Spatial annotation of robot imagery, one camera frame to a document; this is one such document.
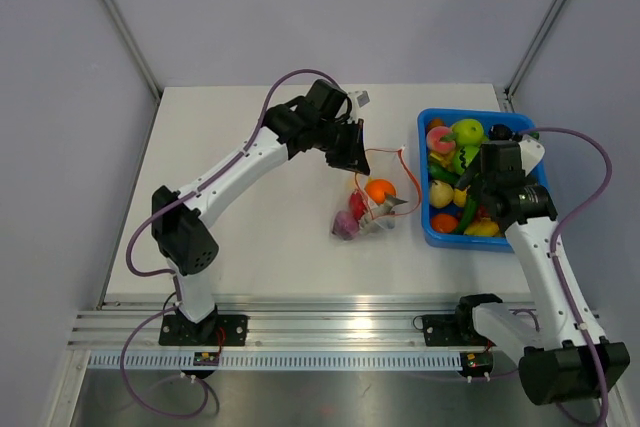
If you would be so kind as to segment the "clear zip top bag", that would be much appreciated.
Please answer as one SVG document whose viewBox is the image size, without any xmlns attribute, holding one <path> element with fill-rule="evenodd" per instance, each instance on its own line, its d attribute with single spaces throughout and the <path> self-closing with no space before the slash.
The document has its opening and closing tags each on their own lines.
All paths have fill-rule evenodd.
<svg viewBox="0 0 640 427">
<path fill-rule="evenodd" d="M 329 229 L 334 239 L 354 242 L 383 236 L 420 209 L 422 189 L 406 153 L 405 146 L 365 151 L 371 171 L 349 178 Z"/>
</svg>

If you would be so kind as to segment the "orange toy fruit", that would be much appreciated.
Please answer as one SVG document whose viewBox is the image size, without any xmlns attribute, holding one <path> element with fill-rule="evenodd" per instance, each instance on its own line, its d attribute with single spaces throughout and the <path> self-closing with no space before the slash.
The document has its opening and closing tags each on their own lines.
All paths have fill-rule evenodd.
<svg viewBox="0 0 640 427">
<path fill-rule="evenodd" d="M 396 196 L 395 186 L 388 180 L 377 178 L 367 182 L 365 193 L 377 205 L 382 204 L 387 196 Z"/>
</svg>

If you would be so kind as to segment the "purple toy onion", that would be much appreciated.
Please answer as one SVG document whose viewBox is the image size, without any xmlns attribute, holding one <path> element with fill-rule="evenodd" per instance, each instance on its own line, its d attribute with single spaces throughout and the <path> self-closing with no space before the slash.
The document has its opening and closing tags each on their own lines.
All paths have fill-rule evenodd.
<svg viewBox="0 0 640 427">
<path fill-rule="evenodd" d="M 346 210 L 336 213 L 331 233 L 342 240 L 352 240 L 359 233 L 359 223 L 353 215 Z"/>
</svg>

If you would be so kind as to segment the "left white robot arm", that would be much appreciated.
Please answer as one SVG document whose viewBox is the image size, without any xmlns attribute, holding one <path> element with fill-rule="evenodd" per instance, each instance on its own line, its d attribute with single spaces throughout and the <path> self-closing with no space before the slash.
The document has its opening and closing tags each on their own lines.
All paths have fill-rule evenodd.
<svg viewBox="0 0 640 427">
<path fill-rule="evenodd" d="M 221 214 L 266 173 L 310 149 L 331 168 L 367 175 L 358 114 L 365 91 L 347 93 L 323 79 L 285 103 L 268 106 L 258 129 L 203 179 L 152 196 L 151 233 L 174 276 L 177 308 L 164 326 L 170 345 L 204 345 L 221 338 L 222 323 L 204 272 L 219 253 L 210 230 Z"/>
</svg>

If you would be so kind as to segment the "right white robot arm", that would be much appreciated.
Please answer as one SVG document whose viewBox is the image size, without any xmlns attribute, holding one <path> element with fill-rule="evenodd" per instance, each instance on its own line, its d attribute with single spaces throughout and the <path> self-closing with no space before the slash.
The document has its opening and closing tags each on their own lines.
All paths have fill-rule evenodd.
<svg viewBox="0 0 640 427">
<path fill-rule="evenodd" d="M 530 177 L 543 155 L 531 138 L 490 141 L 462 177 L 470 199 L 487 208 L 515 253 L 539 328 L 522 323 L 494 294 L 461 298 L 453 327 L 463 342 L 483 337 L 516 363 L 535 405 L 603 400 L 630 356 L 624 343 L 608 340 L 588 307 L 566 257 L 550 193 Z"/>
</svg>

